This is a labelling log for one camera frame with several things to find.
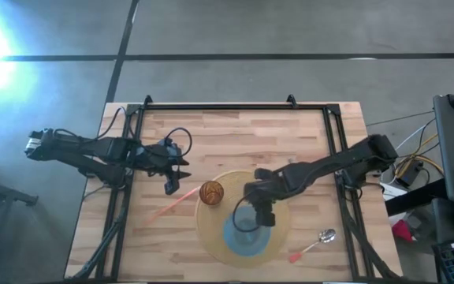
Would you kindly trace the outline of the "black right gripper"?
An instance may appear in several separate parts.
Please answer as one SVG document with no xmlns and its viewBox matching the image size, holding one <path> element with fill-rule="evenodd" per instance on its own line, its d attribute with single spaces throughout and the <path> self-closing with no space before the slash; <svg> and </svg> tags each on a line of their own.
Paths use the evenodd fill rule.
<svg viewBox="0 0 454 284">
<path fill-rule="evenodd" d="M 282 200 L 286 193 L 283 177 L 278 172 L 258 168 L 254 172 L 255 181 L 244 186 L 244 195 L 247 202 L 257 211 L 255 221 L 258 226 L 275 226 L 275 214 L 272 213 L 272 204 Z"/>
</svg>

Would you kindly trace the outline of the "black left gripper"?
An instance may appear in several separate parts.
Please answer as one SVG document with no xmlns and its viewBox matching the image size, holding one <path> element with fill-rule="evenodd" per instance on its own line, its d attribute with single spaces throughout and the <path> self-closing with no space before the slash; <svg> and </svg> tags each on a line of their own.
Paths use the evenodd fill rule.
<svg viewBox="0 0 454 284">
<path fill-rule="evenodd" d="M 137 169 L 147 172 L 149 177 L 165 176 L 165 194 L 172 195 L 180 188 L 179 180 L 191 176 L 188 172 L 180 171 L 180 166 L 189 165 L 181 154 L 181 149 L 175 143 L 159 142 L 142 146 L 138 149 Z"/>
</svg>

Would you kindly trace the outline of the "translucent blue plastic bowl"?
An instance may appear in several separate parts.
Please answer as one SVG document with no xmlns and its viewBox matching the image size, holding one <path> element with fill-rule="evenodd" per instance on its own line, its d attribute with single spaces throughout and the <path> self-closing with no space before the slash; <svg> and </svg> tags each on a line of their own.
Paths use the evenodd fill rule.
<svg viewBox="0 0 454 284">
<path fill-rule="evenodd" d="M 238 256 L 261 255 L 269 244 L 271 228 L 258 226 L 255 210 L 251 206 L 240 206 L 236 210 L 235 222 L 230 214 L 224 221 L 223 240 L 227 247 Z"/>
</svg>

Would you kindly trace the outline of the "amber ribbed glass cup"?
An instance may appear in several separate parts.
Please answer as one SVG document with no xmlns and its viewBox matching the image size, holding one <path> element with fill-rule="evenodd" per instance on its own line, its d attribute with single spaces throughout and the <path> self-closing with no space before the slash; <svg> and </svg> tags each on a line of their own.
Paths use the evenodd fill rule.
<svg viewBox="0 0 454 284">
<path fill-rule="evenodd" d="M 207 181 L 199 188 L 201 202 L 211 207 L 219 205 L 224 195 L 224 189 L 218 181 Z"/>
</svg>

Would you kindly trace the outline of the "pink chopstick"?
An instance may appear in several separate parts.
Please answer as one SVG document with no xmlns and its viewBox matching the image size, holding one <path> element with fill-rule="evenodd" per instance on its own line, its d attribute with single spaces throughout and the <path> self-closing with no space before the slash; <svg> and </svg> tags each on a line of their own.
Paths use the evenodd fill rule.
<svg viewBox="0 0 454 284">
<path fill-rule="evenodd" d="M 150 225 L 153 221 L 155 221 L 161 215 L 165 214 L 167 211 L 169 211 L 172 208 L 176 207 L 180 202 L 186 200 L 187 198 L 189 198 L 190 196 L 192 196 L 193 194 L 198 192 L 199 189 L 200 189 L 200 187 L 195 187 L 193 190 L 191 190 L 190 192 L 184 194 L 182 197 L 178 198 L 176 201 L 174 201 L 170 205 L 168 205 L 168 206 L 162 208 L 161 210 L 157 211 L 156 213 L 154 213 L 149 219 L 145 220 L 142 225 L 143 226 Z"/>
</svg>

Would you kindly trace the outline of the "silver spoon with orange handle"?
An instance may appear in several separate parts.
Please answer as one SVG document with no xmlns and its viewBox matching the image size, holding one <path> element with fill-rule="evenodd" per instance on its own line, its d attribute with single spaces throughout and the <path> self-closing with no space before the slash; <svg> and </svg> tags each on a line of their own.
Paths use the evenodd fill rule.
<svg viewBox="0 0 454 284">
<path fill-rule="evenodd" d="M 304 248 L 303 250 L 301 250 L 300 252 L 297 252 L 297 253 L 294 253 L 292 254 L 289 258 L 288 258 L 288 261 L 290 263 L 295 263 L 296 261 L 298 261 L 306 252 L 308 252 L 309 250 L 311 250 L 313 247 L 315 247 L 316 245 L 318 244 L 326 244 L 326 243 L 330 243 L 331 241 L 334 241 L 335 237 L 337 235 L 337 232 L 335 231 L 335 229 L 326 229 L 326 230 L 323 230 L 321 233 L 318 234 L 318 238 L 317 240 L 308 245 L 306 248 Z"/>
</svg>

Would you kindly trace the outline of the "round woven straw placemat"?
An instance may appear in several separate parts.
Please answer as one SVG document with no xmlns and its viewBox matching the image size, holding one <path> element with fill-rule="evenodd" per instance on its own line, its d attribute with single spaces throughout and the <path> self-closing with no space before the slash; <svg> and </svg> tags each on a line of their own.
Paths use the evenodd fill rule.
<svg viewBox="0 0 454 284">
<path fill-rule="evenodd" d="M 291 217 L 288 202 L 278 201 L 272 206 L 276 224 L 270 227 L 271 237 L 266 250 L 258 256 L 238 256 L 223 240 L 223 225 L 230 214 L 233 215 L 233 222 L 235 222 L 238 207 L 251 206 L 242 197 L 244 185 L 255 180 L 254 174 L 249 171 L 233 170 L 218 175 L 214 180 L 222 185 L 225 192 L 221 203 L 211 207 L 198 200 L 195 208 L 196 231 L 203 248 L 218 261 L 238 268 L 258 267 L 277 258 L 290 231 Z"/>
</svg>

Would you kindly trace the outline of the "white power strip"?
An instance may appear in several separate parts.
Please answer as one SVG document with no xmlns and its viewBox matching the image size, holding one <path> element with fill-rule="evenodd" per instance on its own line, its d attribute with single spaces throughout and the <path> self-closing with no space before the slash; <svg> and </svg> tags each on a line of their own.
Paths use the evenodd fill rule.
<svg viewBox="0 0 454 284">
<path fill-rule="evenodd" d="M 406 190 L 399 189 L 392 185 L 381 183 L 381 186 L 383 187 L 383 189 L 381 191 L 382 191 L 382 195 L 383 195 L 383 198 L 385 201 L 407 193 Z"/>
</svg>

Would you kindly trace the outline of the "red floor item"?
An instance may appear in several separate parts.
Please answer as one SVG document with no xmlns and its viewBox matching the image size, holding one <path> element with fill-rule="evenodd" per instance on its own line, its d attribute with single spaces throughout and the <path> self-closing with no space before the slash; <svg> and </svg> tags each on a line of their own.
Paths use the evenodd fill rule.
<svg viewBox="0 0 454 284">
<path fill-rule="evenodd" d="M 392 232 L 395 237 L 399 237 L 405 241 L 413 242 L 414 240 L 408 224 L 403 219 L 398 220 L 392 226 Z"/>
</svg>

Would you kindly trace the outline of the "black slanted bar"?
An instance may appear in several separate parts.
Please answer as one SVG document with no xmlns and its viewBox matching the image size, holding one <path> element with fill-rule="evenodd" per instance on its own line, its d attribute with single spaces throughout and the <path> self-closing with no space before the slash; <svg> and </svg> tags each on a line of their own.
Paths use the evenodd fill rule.
<svg viewBox="0 0 454 284">
<path fill-rule="evenodd" d="M 393 216 L 430 204 L 436 198 L 448 199 L 444 178 L 405 194 L 395 196 L 385 202 L 385 207 L 388 216 Z"/>
</svg>

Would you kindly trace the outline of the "small black power adapter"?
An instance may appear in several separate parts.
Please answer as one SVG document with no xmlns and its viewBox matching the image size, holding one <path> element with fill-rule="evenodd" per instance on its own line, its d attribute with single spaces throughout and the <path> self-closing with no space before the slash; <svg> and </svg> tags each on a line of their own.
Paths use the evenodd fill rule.
<svg viewBox="0 0 454 284">
<path fill-rule="evenodd" d="M 411 160 L 406 163 L 396 177 L 396 183 L 404 187 L 409 187 L 418 177 L 423 169 L 423 161 Z"/>
</svg>

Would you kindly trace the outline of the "black aluminium table frame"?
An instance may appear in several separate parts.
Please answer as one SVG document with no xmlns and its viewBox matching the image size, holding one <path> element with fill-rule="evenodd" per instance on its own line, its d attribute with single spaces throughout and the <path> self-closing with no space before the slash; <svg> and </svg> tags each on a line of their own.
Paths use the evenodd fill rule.
<svg viewBox="0 0 454 284">
<path fill-rule="evenodd" d="M 166 195 L 164 176 L 127 171 L 122 188 L 87 183 L 65 278 L 77 282 L 387 282 L 401 276 L 381 186 L 370 173 L 349 188 L 339 173 L 317 179 L 286 199 L 291 225 L 277 258 L 253 268 L 215 259 L 201 245 L 195 208 L 199 191 L 148 226 L 143 222 L 195 187 L 225 172 L 277 170 L 314 162 L 368 137 L 361 106 L 350 103 L 143 103 L 126 113 L 110 103 L 102 128 L 109 137 L 142 144 L 170 138 L 183 150 L 191 174 Z M 334 241 L 318 244 L 298 261 L 288 258 L 335 229 Z"/>
</svg>

